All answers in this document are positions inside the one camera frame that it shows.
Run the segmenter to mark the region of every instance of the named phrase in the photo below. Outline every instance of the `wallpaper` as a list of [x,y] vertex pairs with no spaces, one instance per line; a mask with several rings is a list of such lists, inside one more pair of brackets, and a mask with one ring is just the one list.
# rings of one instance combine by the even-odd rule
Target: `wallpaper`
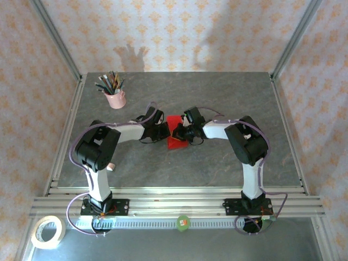
[[0,40],[0,260],[13,260],[76,80],[29,1],[0,1]]
[[43,0],[81,73],[269,71],[309,0]]
[[326,0],[282,72],[280,96],[312,194],[348,260],[348,8]]

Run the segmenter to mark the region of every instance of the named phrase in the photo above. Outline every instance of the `masking tape roll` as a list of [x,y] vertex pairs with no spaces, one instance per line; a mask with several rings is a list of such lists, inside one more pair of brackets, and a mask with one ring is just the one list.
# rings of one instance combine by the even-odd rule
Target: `masking tape roll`
[[[56,227],[56,232],[49,241],[44,241],[42,239],[42,231],[44,227],[50,223],[54,222]],[[53,249],[56,248],[65,235],[65,222],[57,216],[45,216],[40,219],[32,231],[32,243],[35,247],[40,249]]]

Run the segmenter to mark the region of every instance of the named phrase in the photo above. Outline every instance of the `orange floral pattern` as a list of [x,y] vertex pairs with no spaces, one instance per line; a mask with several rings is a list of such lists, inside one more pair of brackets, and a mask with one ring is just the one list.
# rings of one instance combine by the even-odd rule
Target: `orange floral pattern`
[[76,81],[29,1],[0,2],[0,260],[42,196]]
[[310,192],[319,194],[348,260],[348,15],[327,0],[281,74],[280,96]]
[[271,72],[310,0],[43,2],[81,73]]

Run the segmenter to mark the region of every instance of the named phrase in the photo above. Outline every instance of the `pen holder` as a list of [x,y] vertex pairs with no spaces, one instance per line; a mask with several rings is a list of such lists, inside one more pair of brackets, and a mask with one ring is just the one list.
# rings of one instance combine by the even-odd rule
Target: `pen holder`
[[105,92],[104,94],[108,99],[111,108],[121,109],[123,106],[126,105],[126,93],[124,91],[121,90],[118,94],[114,95],[106,94]]

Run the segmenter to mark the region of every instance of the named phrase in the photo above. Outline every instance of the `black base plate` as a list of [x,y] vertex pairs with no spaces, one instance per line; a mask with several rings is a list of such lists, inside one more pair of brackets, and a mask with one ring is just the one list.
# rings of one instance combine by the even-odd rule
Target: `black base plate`
[[225,208],[226,216],[261,216],[261,215],[272,215],[273,207],[271,200],[269,198],[265,198],[262,201],[262,204],[257,208],[250,210],[249,212],[243,207],[241,204],[241,198],[227,198],[225,199],[222,206]]
[[[83,200],[83,205],[85,205],[85,208],[81,208],[81,216],[98,216],[100,213],[95,212],[91,208],[91,204],[89,203],[88,199],[85,198]],[[116,207],[116,210],[108,213],[108,216],[127,216],[129,211],[129,200],[128,199],[121,199],[118,200],[116,198],[113,198],[111,200],[111,206]]]

